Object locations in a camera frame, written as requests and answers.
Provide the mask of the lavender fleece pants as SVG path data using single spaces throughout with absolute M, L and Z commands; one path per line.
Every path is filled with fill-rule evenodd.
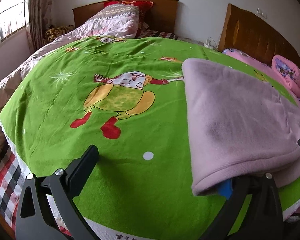
M 186 59 L 182 71 L 193 194 L 246 174 L 270 172 L 277 187 L 300 177 L 300 107 L 269 83 L 212 61 Z

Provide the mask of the pink bed sheet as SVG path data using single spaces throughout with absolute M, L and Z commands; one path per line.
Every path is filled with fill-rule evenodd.
M 244 63 L 246 63 L 247 65 L 250 65 L 252 67 L 254 67 L 255 69 L 263 72 L 265 75 L 267 75 L 268 77 L 276 80 L 278 83 L 280 83 L 281 85 L 283 85 L 290 94 L 292 94 L 292 96 L 297 100 L 297 104 L 300 107 L 300 98 L 298 98 L 293 92 L 291 92 L 282 82 L 281 79 L 279 78 L 279 76 L 275 73 L 275 71 L 271 68 L 271 63 L 270 64 L 265 64 L 262 63 L 260 61 L 258 61 L 257 59 L 251 57 L 249 54 L 242 52 L 238 49 L 234 49 L 234 48 L 228 48 L 222 51 L 223 54 L 228 55 L 230 57 L 233 57 L 234 59 L 237 59 L 239 61 L 242 61 Z

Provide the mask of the folded pink quilt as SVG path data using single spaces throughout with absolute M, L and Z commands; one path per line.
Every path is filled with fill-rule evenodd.
M 271 68 L 281 79 L 281 82 L 298 98 L 300 98 L 300 69 L 292 61 L 281 55 L 275 55 Z

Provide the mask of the dark wooden headboard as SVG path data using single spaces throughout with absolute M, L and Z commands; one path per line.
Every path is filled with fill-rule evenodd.
M 228 4 L 218 50 L 238 49 L 271 65 L 275 55 L 292 61 L 300 69 L 296 49 L 271 25 L 254 13 Z

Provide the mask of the yellow brown striped cushion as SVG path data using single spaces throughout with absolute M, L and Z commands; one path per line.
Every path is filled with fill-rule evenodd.
M 61 27 L 55 27 L 54 25 L 51 25 L 45 33 L 44 44 L 46 45 L 53 42 L 56 38 L 73 31 L 74 28 L 74 25 L 67 25 Z

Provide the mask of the dark red curtain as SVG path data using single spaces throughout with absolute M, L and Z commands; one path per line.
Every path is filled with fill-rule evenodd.
M 44 45 L 45 32 L 51 25 L 51 7 L 52 0 L 26 0 L 26 34 L 31 53 Z

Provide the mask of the white wall socket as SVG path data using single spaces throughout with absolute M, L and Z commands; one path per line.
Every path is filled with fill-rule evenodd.
M 267 19 L 267 13 L 264 12 L 262 9 L 258 8 L 256 12 L 260 17 Z

